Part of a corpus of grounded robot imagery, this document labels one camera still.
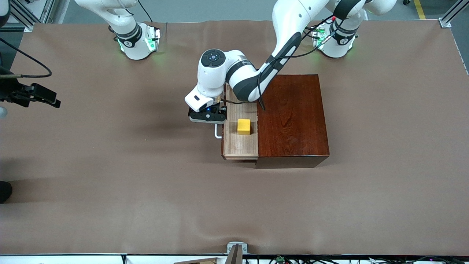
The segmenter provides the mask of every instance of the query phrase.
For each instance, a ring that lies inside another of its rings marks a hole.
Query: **yellow block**
[[[238,134],[251,135],[251,120],[238,119]]]

